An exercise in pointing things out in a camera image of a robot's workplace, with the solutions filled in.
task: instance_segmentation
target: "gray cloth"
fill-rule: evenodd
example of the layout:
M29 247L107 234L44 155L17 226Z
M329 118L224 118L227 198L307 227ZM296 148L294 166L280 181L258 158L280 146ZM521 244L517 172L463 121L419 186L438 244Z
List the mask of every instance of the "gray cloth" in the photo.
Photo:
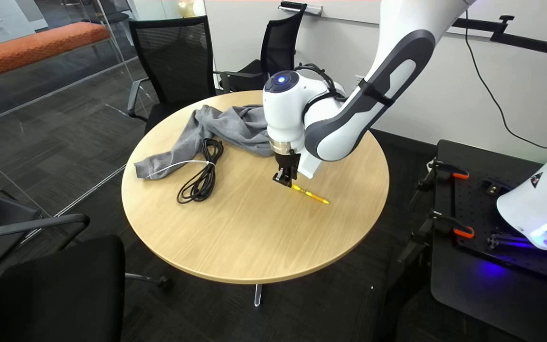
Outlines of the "gray cloth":
M193 111L185 130L169 152L155 154L134 163L137 177L153 180L166 177L185 164L154 173L177 162L192 160L202 149L204 139L215 135L262 156L271 156L274 153L269 145L267 122L262 106L231 107L221 112L205 105Z

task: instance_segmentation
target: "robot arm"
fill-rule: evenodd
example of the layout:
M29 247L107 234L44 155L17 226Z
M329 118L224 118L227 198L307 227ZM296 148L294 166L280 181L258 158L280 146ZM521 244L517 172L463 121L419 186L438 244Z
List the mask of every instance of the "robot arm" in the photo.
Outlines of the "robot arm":
M348 156L419 76L440 38L475 1L382 0L373 66L345 102L335 97L320 100L330 91L321 80L295 71L273 75L263 92L267 132L280 166L273 179L291 186L298 171L312 178L322 160ZM339 85L336 88L343 93Z

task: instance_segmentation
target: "wooden tabletop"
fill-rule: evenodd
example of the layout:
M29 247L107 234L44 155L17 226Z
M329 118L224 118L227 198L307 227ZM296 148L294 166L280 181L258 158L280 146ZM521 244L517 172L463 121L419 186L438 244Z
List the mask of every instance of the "wooden tabletop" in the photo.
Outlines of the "wooden tabletop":
M197 102L155 126L132 152L122 181L126 216L146 246L172 266L233 284L293 279L351 251L381 214L389 173L381 147L368 133L347 158L323 162L312 180L299 175L294 182L328 205L273 181L278 170L273 157L229 143L217 163L215 189L204 202L176 202L182 185L203 164L187 164L162 180L136 177L134 163L169 150L193 110L261 103L261 91Z

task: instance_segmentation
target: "orange bench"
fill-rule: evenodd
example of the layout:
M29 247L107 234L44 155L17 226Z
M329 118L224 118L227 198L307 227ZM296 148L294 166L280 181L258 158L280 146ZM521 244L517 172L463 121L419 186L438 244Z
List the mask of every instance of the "orange bench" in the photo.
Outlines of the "orange bench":
M0 43L0 74L109 38L105 26L76 22Z

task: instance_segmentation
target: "pen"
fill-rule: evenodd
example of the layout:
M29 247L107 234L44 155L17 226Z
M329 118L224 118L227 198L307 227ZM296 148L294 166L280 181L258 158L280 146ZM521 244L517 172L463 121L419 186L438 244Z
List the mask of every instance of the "pen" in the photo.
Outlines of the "pen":
M317 200L317 201L320 201L320 202L322 202L322 203L324 203L324 204L328 204L328 201L327 201L327 200L323 199L323 198L320 197L320 196L314 195L313 193L311 193L311 192L309 192L309 191L305 191L305 190L301 189L299 186L297 186L297 185L295 185L295 184L292 185L292 188L295 189L295 190L297 190L297 191L300 191L300 192L302 192L302 193L304 193L304 194L306 194L306 195L308 195L308 196L310 196L312 199L315 199L315 200Z

